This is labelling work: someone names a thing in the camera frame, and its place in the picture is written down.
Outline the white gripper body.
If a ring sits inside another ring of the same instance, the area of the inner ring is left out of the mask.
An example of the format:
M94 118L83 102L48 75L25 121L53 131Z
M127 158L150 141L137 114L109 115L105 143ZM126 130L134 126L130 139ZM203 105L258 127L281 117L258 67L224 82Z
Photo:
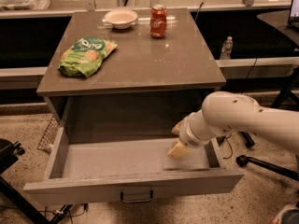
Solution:
M202 112L192 112L179 127L179 140L188 147L199 148L210 141L210 129Z

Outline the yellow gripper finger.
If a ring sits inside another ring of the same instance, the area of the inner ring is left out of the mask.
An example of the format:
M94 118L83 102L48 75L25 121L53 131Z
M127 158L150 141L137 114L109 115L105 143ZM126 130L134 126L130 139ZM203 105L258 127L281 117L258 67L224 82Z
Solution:
M182 142L177 141L167 152L170 158L181 158L190 153L190 149Z
M172 129L172 134L177 135L177 136L183 135L184 132L185 132L185 121L184 120L177 123Z

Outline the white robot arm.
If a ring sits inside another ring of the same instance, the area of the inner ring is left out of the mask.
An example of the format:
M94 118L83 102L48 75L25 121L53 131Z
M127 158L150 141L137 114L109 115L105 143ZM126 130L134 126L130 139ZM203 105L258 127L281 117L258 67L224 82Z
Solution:
M167 155L184 157L192 148L233 132L252 133L299 154L298 112L263 107L247 95L215 91L205 98L199 111L172 129L178 140Z

